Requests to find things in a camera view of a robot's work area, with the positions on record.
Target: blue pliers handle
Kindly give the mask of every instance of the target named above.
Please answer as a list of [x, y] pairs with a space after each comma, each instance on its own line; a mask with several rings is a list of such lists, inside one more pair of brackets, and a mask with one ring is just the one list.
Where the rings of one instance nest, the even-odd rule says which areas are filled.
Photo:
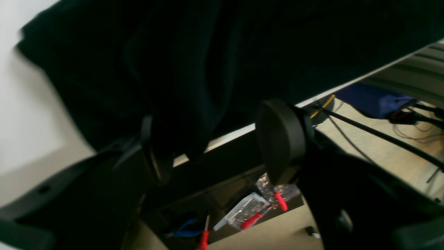
[[179, 227], [179, 229], [175, 232], [171, 232], [169, 234], [165, 234], [165, 238], [178, 238], [178, 237], [196, 237], [199, 234], [202, 233], [202, 230], [184, 230], [185, 227], [196, 223], [196, 219], [195, 218], [191, 218], [188, 221], [186, 221], [185, 223], [182, 224], [182, 226]]

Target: black fabric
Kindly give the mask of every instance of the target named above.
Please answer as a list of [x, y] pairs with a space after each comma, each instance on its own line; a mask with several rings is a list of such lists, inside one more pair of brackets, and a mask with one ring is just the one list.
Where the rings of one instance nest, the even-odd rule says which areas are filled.
[[159, 134], [199, 156], [254, 120], [260, 100], [297, 103], [444, 37], [441, 0], [61, 0], [23, 28], [43, 68], [100, 149]]

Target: black cable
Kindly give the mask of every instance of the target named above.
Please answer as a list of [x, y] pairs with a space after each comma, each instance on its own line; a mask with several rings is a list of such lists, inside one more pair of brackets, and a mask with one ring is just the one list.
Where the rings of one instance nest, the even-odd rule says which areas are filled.
[[368, 133], [370, 133], [372, 135], [375, 135], [375, 136], [377, 136], [377, 137], [379, 137], [381, 139], [384, 139], [384, 140], [386, 140], [388, 142], [391, 142], [391, 143], [393, 143], [393, 144], [395, 144], [395, 145], [397, 145], [397, 146], [399, 146], [399, 147], [401, 147], [401, 148], [403, 148], [405, 150], [408, 150], [408, 151], [414, 153], [415, 155], [417, 155], [417, 156], [427, 160], [428, 162], [432, 163], [433, 165], [436, 165], [441, 171], [444, 172], [444, 162], [441, 162], [440, 160], [436, 159], [435, 157], [429, 155], [428, 153], [425, 153], [425, 152], [423, 152], [423, 151], [413, 147], [410, 144], [407, 144], [407, 143], [405, 143], [403, 141], [400, 141], [400, 140], [398, 140], [396, 138], [393, 138], [392, 136], [386, 135], [386, 134], [384, 134], [382, 132], [379, 132], [379, 131], [377, 131], [375, 129], [372, 129], [372, 128], [368, 127], [368, 126], [365, 126], [365, 125], [363, 125], [363, 124], [361, 124], [359, 122], [350, 120], [350, 119], [348, 119], [346, 117], [343, 117], [342, 115], [336, 114], [335, 112], [331, 112], [331, 111], [329, 111], [327, 109], [323, 109], [323, 111], [325, 113], [327, 113], [328, 115], [330, 115], [330, 116], [338, 118], [341, 121], [344, 121], [344, 122], [346, 122], [346, 123], [348, 123], [350, 125], [353, 125], [353, 126], [355, 126], [357, 128], [360, 128], [363, 131], [366, 131], [366, 132], [368, 132]]
[[432, 176], [425, 182], [425, 183], [430, 183], [433, 179], [433, 177], [435, 177], [435, 175], [440, 171], [440, 169], [437, 169], [433, 172]]
[[416, 103], [415, 105], [413, 105], [415, 108], [418, 108], [418, 109], [422, 109], [422, 110], [426, 110], [426, 111], [429, 111], [429, 112], [434, 112], [435, 110], [436, 110], [436, 108], [434, 108], [434, 107], [429, 107], [429, 106], [426, 106], [426, 105], [424, 105], [424, 104], [420, 104], [420, 103]]
[[335, 110], [335, 112], [337, 112], [339, 109], [341, 109], [343, 105], [344, 105], [344, 102], [341, 101], [341, 104], [339, 104], [339, 107]]
[[333, 119], [327, 114], [327, 117], [330, 119], [330, 121], [333, 123], [333, 125], [336, 127], [336, 129], [341, 133], [341, 135], [344, 137], [344, 139], [347, 140], [347, 142], [356, 149], [356, 151], [358, 151], [362, 156], [364, 156], [365, 159], [367, 159], [369, 162], [371, 162], [372, 164], [374, 164], [375, 166], [377, 166], [378, 164], [376, 164], [367, 154], [365, 154], [362, 150], [360, 150], [358, 148], [358, 146], [356, 146], [351, 140], [350, 138], [348, 138], [348, 136], [344, 133], [344, 131], [342, 131], [342, 129], [337, 125], [337, 123], [335, 121], [333, 121]]

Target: red screwdriver handle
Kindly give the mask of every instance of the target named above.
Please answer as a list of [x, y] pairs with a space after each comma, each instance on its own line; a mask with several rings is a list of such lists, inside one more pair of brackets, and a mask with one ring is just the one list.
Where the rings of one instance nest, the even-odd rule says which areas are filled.
[[255, 215], [253, 215], [253, 217], [248, 218], [246, 221], [244, 221], [244, 223], [242, 223], [241, 229], [245, 230], [245, 229], [249, 228], [252, 224], [254, 224], [261, 217], [262, 217], [261, 213], [257, 213]]
[[279, 203], [279, 206], [281, 207], [282, 211], [287, 211], [288, 206], [287, 203], [284, 201], [284, 198], [282, 198], [281, 193], [279, 191], [276, 191], [274, 193], [277, 202]]
[[202, 232], [202, 238], [200, 238], [200, 243], [199, 243], [199, 250], [206, 250], [206, 248], [208, 247], [208, 234], [210, 232], [208, 230], [205, 230]]

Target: white wall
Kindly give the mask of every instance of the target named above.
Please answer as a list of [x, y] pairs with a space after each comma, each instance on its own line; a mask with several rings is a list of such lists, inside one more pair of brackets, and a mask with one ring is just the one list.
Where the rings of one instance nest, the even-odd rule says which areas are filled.
[[45, 75], [13, 49], [54, 0], [0, 0], [0, 207], [93, 154]]

